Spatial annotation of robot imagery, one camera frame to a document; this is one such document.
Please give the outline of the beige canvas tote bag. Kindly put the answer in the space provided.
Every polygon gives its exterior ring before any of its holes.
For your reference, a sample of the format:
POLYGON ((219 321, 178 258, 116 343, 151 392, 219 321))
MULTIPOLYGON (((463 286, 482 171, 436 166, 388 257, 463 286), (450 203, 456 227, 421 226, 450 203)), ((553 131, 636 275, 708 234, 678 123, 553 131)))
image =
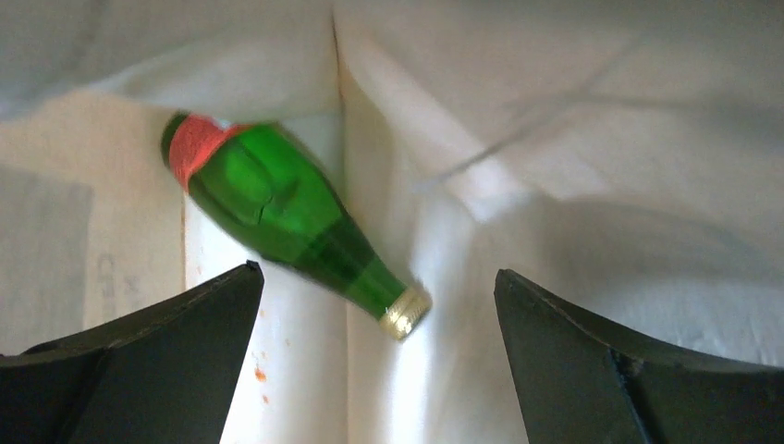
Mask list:
POLYGON ((282 120, 432 312, 403 343, 264 264, 224 443, 525 443, 510 268, 686 349, 783 363, 779 1, 5 1, 1 349, 249 253, 156 140, 282 120))

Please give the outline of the green glass bottle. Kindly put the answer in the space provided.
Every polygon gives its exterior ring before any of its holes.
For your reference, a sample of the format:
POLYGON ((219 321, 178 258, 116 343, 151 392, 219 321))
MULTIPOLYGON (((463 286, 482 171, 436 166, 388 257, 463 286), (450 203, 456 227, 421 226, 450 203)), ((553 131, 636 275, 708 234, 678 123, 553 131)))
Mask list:
POLYGON ((161 150, 184 192, 232 239, 338 293, 392 338, 407 338, 430 310, 429 294, 388 269, 322 170, 277 125, 177 112, 161 150))

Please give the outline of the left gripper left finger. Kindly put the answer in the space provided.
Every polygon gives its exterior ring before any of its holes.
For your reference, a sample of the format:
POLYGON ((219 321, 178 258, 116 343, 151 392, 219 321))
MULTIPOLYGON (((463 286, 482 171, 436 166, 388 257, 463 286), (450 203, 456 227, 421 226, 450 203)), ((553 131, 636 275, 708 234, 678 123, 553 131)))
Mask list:
POLYGON ((216 443, 262 297, 254 262, 1 359, 5 443, 216 443))

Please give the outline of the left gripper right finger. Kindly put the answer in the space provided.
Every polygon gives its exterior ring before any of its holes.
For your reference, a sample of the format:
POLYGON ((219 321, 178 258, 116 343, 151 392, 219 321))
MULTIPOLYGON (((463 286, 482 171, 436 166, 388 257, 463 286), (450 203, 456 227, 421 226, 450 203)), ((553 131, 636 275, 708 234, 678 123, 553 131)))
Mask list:
POLYGON ((779 443, 783 371, 685 349, 506 269, 497 318, 532 443, 779 443))

